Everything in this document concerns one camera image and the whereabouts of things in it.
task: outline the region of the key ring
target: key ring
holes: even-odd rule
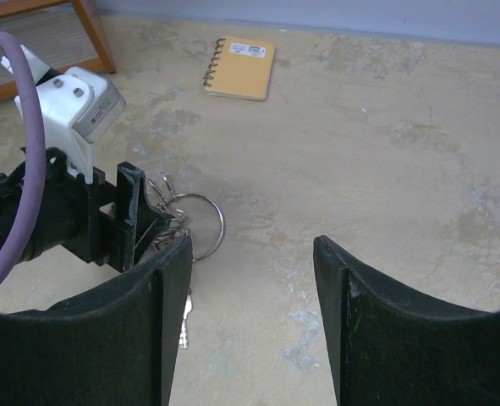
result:
[[[180,193],[176,194],[174,192],[173,186],[169,183],[167,175],[165,172],[162,172],[162,177],[163,177],[163,182],[167,186],[168,193],[170,194],[169,197],[166,197],[163,192],[157,187],[155,182],[151,179],[148,179],[148,184],[151,186],[151,188],[159,195],[160,199],[162,200],[162,203],[158,204],[158,207],[160,210],[163,212],[167,213],[169,216],[171,216],[171,225],[169,225],[168,229],[160,234],[155,240],[154,240],[154,248],[156,250],[159,250],[161,245],[168,244],[172,239],[176,238],[177,236],[180,235],[180,229],[184,225],[184,222],[187,220],[188,215],[185,211],[177,209],[177,208],[171,208],[170,205],[175,202],[182,200],[187,197],[193,197],[199,200],[203,200],[210,204],[212,207],[214,207],[214,210],[217,212],[217,216],[219,217],[219,222],[220,222],[220,231],[217,236],[217,240],[214,243],[212,247],[210,247],[206,252],[204,252],[201,255],[194,256],[193,257],[193,262],[201,261],[204,260],[205,258],[208,258],[210,255],[212,255],[217,248],[220,246],[220,244],[223,241],[223,237],[225,236],[225,216],[223,215],[222,209],[217,205],[217,203],[199,193]]]

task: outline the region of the silver key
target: silver key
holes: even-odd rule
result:
[[[188,314],[193,309],[193,303],[191,302],[191,295],[188,294],[188,298],[185,300],[185,309],[184,309],[184,319],[182,320],[182,331],[180,332],[179,345],[183,349],[188,349],[190,346],[190,342],[188,340],[188,325],[187,318]]]

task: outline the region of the brown wooden frame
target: brown wooden frame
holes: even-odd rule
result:
[[[113,55],[108,47],[107,37],[94,0],[2,0],[0,19],[30,13],[61,4],[71,3],[98,57],[86,61],[75,61],[69,66],[55,67],[64,72],[71,66],[81,66],[95,72],[113,74],[116,71]],[[16,95],[14,82],[0,85],[0,101]]]

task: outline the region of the beige table surface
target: beige table surface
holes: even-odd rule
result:
[[[220,250],[195,265],[190,349],[172,405],[333,405],[312,270],[327,234],[423,292],[500,309],[500,50],[311,32],[105,18],[128,102],[97,144],[114,178],[151,178],[217,200]],[[266,101],[208,96],[214,41],[277,46]],[[0,105],[0,171],[22,159]],[[213,239],[195,206],[196,249]],[[0,311],[45,309],[113,277],[63,249],[14,268]]]

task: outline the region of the spiral notebook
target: spiral notebook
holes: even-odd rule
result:
[[[275,49],[263,41],[219,38],[203,78],[206,91],[213,96],[265,100]]]

